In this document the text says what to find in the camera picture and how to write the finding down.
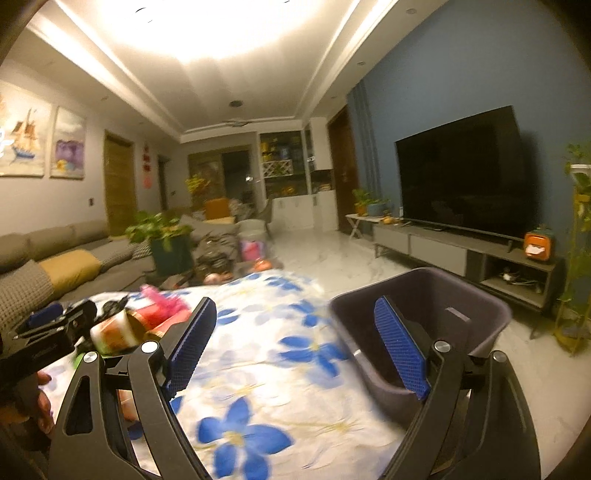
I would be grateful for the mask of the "left hand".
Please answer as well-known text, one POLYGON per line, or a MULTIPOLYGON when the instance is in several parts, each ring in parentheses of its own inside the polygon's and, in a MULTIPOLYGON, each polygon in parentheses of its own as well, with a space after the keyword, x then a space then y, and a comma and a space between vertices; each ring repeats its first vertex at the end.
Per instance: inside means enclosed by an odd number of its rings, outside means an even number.
POLYGON ((39 371, 23 380, 24 389, 17 387, 1 390, 1 426, 22 424, 33 419, 37 428, 51 438, 55 428, 51 402, 41 389, 52 377, 39 371))

